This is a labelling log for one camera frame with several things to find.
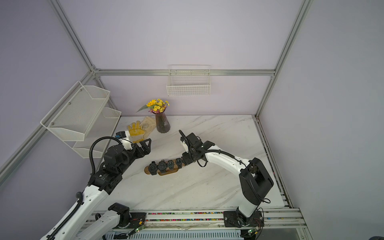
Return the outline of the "wooden watch stand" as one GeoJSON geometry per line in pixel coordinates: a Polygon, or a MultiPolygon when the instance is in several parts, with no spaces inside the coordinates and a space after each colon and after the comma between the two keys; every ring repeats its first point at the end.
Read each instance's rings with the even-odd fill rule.
{"type": "Polygon", "coordinates": [[[161,160],[160,162],[156,163],[155,161],[152,161],[148,166],[145,167],[144,172],[147,175],[159,175],[159,176],[165,176],[169,174],[176,173],[179,169],[184,167],[185,164],[181,159],[176,160],[161,160]]]}

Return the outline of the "yellow white work glove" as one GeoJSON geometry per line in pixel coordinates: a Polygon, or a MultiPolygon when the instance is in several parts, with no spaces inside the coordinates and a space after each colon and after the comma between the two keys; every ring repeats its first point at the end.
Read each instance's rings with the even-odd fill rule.
{"type": "Polygon", "coordinates": [[[135,123],[130,124],[127,126],[127,129],[129,131],[130,139],[132,142],[138,143],[144,140],[146,131],[142,129],[142,124],[140,121],[136,121],[135,123]]]}

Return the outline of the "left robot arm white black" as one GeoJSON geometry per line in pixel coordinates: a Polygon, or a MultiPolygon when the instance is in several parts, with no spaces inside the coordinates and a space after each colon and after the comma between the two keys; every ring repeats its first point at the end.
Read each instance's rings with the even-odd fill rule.
{"type": "Polygon", "coordinates": [[[112,193],[122,181],[123,173],[132,163],[151,152],[151,139],[132,143],[127,150],[121,137],[111,137],[118,142],[104,156],[104,166],[96,171],[92,165],[91,178],[82,192],[77,192],[77,201],[63,218],[42,238],[44,240],[99,240],[113,228],[136,228],[129,207],[114,203],[91,226],[81,230],[95,209],[112,193]]]}

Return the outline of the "purple glass vase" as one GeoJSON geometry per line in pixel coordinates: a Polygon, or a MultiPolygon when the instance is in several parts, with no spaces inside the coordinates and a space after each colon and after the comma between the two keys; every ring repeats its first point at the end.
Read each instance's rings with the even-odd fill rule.
{"type": "Polygon", "coordinates": [[[165,112],[155,114],[155,119],[157,131],[159,133],[165,134],[171,129],[170,123],[167,119],[165,112]]]}

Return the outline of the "black digital watch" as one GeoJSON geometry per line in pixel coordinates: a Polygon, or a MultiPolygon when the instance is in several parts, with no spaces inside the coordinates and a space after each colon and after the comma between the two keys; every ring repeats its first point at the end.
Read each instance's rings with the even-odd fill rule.
{"type": "Polygon", "coordinates": [[[151,175],[156,175],[158,172],[158,166],[155,161],[152,161],[148,168],[151,175]]]}
{"type": "Polygon", "coordinates": [[[161,160],[158,164],[158,170],[160,171],[160,173],[164,174],[167,172],[167,163],[165,162],[165,160],[161,160]]]}

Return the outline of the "black analog dark-dial watch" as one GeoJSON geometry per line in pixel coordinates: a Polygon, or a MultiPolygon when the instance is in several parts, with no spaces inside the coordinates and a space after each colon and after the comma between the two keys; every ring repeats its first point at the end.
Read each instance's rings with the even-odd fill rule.
{"type": "Polygon", "coordinates": [[[178,166],[178,169],[181,169],[183,166],[183,160],[182,158],[177,158],[175,161],[176,165],[178,166]]]}

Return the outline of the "aluminium frame rail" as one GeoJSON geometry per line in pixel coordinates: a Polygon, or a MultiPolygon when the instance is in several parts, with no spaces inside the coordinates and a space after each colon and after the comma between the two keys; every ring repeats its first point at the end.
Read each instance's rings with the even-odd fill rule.
{"type": "Polygon", "coordinates": [[[268,76],[275,75],[275,70],[170,70],[170,69],[141,69],[141,70],[129,70],[129,69],[99,69],[94,71],[98,76],[268,76]]]}

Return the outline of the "white mesh lower shelf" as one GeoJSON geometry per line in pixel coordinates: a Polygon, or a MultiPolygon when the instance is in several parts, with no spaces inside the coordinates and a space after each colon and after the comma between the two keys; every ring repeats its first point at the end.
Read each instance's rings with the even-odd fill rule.
{"type": "Polygon", "coordinates": [[[82,158],[89,157],[91,145],[99,138],[105,136],[112,136],[116,126],[120,120],[121,112],[104,108],[98,116],[95,124],[92,126],[90,132],[82,142],[76,142],[72,149],[82,158]]]}

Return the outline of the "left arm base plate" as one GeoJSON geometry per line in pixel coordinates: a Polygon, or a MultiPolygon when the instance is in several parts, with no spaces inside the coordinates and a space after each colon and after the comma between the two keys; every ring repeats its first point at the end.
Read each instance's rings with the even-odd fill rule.
{"type": "Polygon", "coordinates": [[[147,213],[137,212],[123,214],[118,224],[119,229],[134,229],[142,225],[146,220],[147,213]]]}

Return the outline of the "yellow artificial flowers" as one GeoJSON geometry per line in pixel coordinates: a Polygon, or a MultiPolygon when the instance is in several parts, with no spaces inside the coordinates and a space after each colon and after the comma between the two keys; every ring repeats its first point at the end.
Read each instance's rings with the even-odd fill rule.
{"type": "Polygon", "coordinates": [[[144,106],[142,106],[138,112],[146,110],[153,114],[161,114],[170,106],[168,101],[163,101],[161,99],[151,100],[144,106]]]}

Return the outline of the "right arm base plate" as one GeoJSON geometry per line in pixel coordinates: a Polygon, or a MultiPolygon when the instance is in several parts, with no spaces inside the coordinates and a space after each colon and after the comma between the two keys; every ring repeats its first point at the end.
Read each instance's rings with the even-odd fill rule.
{"type": "Polygon", "coordinates": [[[240,211],[224,211],[225,227],[263,227],[264,218],[261,211],[254,211],[250,217],[245,217],[240,211]]]}

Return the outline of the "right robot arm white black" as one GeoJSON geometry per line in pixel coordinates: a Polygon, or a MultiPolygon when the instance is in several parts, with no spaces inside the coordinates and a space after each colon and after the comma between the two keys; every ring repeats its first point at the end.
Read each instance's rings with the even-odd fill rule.
{"type": "Polygon", "coordinates": [[[239,217],[249,219],[261,203],[271,203],[267,199],[267,194],[274,186],[274,182],[260,159],[246,160],[222,150],[213,142],[202,142],[194,133],[187,136],[182,131],[179,133],[186,150],[183,159],[187,164],[198,163],[204,168],[211,163],[238,176],[244,196],[237,208],[239,217]]]}

